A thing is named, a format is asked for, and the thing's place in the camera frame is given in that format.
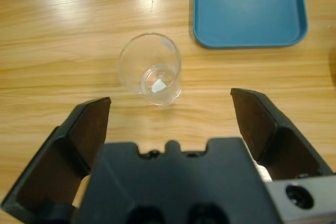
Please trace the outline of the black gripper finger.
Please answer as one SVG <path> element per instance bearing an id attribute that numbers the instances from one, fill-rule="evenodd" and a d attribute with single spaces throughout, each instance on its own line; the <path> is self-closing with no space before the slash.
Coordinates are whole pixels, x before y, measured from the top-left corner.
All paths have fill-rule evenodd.
<path id="1" fill-rule="evenodd" d="M 103 146 L 111 99 L 81 103 L 47 137 L 1 203 L 22 223 L 71 223 L 81 181 Z"/>
<path id="2" fill-rule="evenodd" d="M 240 133 L 273 180 L 334 175 L 310 142 L 263 93 L 232 88 Z"/>

